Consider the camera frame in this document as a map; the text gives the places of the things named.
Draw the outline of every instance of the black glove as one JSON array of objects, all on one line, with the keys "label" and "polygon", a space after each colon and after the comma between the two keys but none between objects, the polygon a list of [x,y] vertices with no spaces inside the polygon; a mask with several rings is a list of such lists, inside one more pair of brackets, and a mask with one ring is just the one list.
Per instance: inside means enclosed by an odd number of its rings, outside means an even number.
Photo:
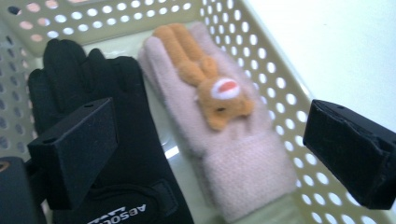
[{"label": "black glove", "polygon": [[54,211],[54,222],[193,223],[159,142],[137,61],[106,60],[99,49],[86,57],[77,43],[52,39],[43,62],[28,80],[38,134],[79,106],[112,97],[120,139],[82,205]]}]

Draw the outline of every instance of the plastic basket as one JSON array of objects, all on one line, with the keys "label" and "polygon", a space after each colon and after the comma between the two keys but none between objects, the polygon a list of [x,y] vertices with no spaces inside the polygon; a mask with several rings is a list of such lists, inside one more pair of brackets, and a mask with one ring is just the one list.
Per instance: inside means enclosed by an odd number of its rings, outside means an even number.
[{"label": "plastic basket", "polygon": [[[26,145],[35,138],[35,131],[26,79],[33,69],[42,67],[40,57],[48,40],[72,39],[87,51],[101,49],[107,58],[135,57],[153,28],[204,21],[215,42],[255,83],[299,177],[292,195],[238,223],[392,223],[392,213],[359,206],[303,146],[309,92],[243,1],[3,0],[0,8],[0,157],[29,159]],[[149,86],[148,96],[164,150],[182,147]],[[188,156],[178,153],[169,161],[195,222],[222,223],[200,191]]]}]

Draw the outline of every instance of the knitted pink glove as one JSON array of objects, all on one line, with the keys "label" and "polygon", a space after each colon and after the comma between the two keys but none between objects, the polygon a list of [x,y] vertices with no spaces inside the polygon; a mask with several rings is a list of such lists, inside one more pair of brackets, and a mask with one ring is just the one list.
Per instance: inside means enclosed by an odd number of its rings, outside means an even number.
[{"label": "knitted pink glove", "polygon": [[233,222],[293,191],[296,176],[268,111],[244,71],[214,45],[204,25],[195,24],[190,32],[217,61],[219,73],[235,79],[254,101],[248,117],[231,120],[221,132],[210,129],[194,100],[196,89],[180,79],[157,37],[145,42],[138,61],[199,162],[215,206],[227,222]]}]

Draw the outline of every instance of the glove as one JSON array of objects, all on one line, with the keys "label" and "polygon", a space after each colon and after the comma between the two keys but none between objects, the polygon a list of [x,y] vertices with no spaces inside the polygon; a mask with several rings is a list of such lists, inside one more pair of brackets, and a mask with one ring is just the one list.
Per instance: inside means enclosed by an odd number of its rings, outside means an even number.
[{"label": "glove", "polygon": [[[177,38],[183,38],[174,32]],[[178,76],[159,38],[146,40],[138,61],[198,162],[213,203],[227,222],[234,222],[292,192],[296,175],[252,82],[215,46],[204,25],[194,24],[190,33],[204,53],[217,62],[219,74],[236,80],[255,104],[249,116],[230,120],[221,132],[205,122],[194,100],[195,87]],[[179,43],[189,55],[189,45]]]},{"label": "glove", "polygon": [[52,39],[43,62],[44,69],[28,80],[38,134],[79,106],[107,97],[113,98],[119,131],[119,146],[82,205],[54,211],[54,222],[193,223],[158,140],[137,61],[106,60],[99,49],[87,57],[77,43]]}]

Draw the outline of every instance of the stuffed bear decoration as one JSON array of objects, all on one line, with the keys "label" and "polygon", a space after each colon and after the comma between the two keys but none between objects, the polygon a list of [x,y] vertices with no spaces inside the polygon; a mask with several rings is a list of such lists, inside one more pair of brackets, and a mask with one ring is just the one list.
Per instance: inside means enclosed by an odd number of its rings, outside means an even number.
[{"label": "stuffed bear decoration", "polygon": [[252,112],[254,103],[235,80],[219,76],[216,62],[204,54],[186,27],[160,26],[153,35],[163,42],[180,78],[197,88],[199,105],[212,129],[221,131],[230,119]]}]

